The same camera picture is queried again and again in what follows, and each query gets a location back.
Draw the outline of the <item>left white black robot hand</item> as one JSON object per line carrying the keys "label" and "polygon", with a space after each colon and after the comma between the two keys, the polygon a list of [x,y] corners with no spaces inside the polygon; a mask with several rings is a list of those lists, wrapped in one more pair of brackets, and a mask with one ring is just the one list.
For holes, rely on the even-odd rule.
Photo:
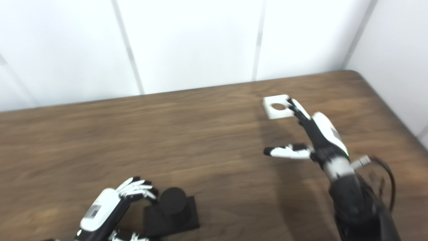
{"label": "left white black robot hand", "polygon": [[120,230],[117,225],[131,203],[142,199],[158,203],[159,191],[151,181],[130,177],[117,188],[104,189],[80,221],[75,241],[149,241],[136,232]]}

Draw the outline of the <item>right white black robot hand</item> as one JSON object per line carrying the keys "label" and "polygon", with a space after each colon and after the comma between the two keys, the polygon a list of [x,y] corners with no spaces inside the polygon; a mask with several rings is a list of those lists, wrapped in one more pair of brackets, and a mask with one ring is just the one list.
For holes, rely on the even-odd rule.
{"label": "right white black robot hand", "polygon": [[350,161],[346,146],[326,115],[316,112],[310,116],[297,100],[290,97],[286,100],[289,109],[298,119],[298,124],[304,128],[312,144],[295,143],[280,147],[266,147],[263,150],[264,155],[294,160],[312,160],[321,167],[334,158],[344,158]]}

